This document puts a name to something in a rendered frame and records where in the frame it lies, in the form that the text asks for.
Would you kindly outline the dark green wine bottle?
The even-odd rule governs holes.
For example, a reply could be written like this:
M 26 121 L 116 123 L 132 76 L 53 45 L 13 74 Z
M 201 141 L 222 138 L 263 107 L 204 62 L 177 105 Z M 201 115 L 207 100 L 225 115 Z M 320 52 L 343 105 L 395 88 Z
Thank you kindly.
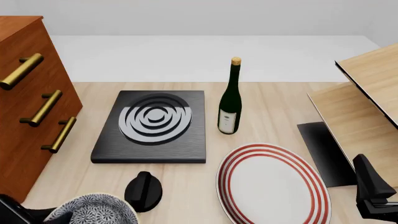
M 239 128 L 242 112 L 242 101 L 239 92 L 239 73 L 241 58 L 231 59 L 229 82 L 220 100 L 218 110 L 218 129 L 224 134 L 234 134 Z

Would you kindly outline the white plate with red rings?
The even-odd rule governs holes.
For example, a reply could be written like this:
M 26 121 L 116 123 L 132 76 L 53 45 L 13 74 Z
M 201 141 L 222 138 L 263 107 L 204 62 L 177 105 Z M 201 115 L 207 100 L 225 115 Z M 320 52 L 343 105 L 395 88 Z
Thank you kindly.
M 269 143 L 229 152 L 216 189 L 232 224 L 329 224 L 331 199 L 319 173 L 298 154 Z

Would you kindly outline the wooden cabinet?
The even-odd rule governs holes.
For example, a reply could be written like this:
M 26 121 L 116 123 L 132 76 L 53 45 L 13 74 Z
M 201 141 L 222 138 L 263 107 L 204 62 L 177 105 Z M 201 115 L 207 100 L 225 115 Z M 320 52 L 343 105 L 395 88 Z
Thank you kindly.
M 52 145 L 63 125 L 58 121 L 76 117 L 82 103 L 44 26 L 42 16 L 0 16 L 0 81 L 21 65 L 19 59 L 44 56 L 33 71 L 13 89 L 0 87 L 0 194 L 23 202 L 53 155 L 41 150 Z M 41 95 L 62 91 L 63 95 L 33 128 L 20 123 L 30 118 L 46 99 Z

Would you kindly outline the flat black stove plate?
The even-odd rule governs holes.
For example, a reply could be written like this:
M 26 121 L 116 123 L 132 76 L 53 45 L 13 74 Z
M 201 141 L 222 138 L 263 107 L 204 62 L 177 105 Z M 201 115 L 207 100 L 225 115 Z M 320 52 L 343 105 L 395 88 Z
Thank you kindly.
M 204 91 L 120 91 L 94 164 L 204 164 Z

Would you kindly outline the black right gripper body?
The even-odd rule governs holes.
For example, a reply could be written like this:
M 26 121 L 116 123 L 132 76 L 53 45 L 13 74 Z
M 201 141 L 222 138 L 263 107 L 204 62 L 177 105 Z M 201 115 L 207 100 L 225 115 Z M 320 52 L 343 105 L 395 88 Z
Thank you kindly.
M 386 199 L 363 200 L 356 206 L 364 219 L 398 222 L 398 202 L 388 202 Z

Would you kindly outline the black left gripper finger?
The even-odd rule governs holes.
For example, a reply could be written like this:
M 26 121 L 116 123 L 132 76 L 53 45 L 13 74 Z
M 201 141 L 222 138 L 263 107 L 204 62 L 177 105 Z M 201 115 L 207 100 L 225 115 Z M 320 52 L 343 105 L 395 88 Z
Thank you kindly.
M 31 224 L 32 217 L 12 197 L 0 194 L 0 224 Z

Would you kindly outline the pale wooden wine rack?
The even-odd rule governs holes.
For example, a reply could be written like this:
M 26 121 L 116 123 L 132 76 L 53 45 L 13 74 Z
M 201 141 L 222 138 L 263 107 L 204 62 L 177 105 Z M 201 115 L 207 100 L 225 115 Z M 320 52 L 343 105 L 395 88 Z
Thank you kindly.
M 346 160 L 364 154 L 398 188 L 398 43 L 335 66 L 349 81 L 308 97 Z

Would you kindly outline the black white patterned bowl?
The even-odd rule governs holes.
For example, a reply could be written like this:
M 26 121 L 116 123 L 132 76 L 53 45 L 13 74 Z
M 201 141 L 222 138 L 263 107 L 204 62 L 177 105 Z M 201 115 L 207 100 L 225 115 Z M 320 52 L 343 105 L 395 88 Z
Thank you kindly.
M 52 210 L 44 224 L 139 224 L 136 211 L 110 194 L 75 197 Z

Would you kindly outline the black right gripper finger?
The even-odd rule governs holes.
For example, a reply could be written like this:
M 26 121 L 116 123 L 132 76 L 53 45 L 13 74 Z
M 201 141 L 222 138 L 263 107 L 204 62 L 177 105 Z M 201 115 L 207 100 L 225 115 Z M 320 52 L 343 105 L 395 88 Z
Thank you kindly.
M 388 199 L 397 192 L 381 178 L 364 154 L 353 159 L 357 180 L 356 201 Z

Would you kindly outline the round black stove knob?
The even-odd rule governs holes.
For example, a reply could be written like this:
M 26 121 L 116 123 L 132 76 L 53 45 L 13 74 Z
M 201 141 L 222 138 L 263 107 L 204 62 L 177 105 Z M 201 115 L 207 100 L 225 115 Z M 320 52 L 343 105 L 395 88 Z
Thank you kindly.
M 148 171 L 140 171 L 127 185 L 124 200 L 137 213 L 148 212 L 155 208 L 162 199 L 162 184 Z

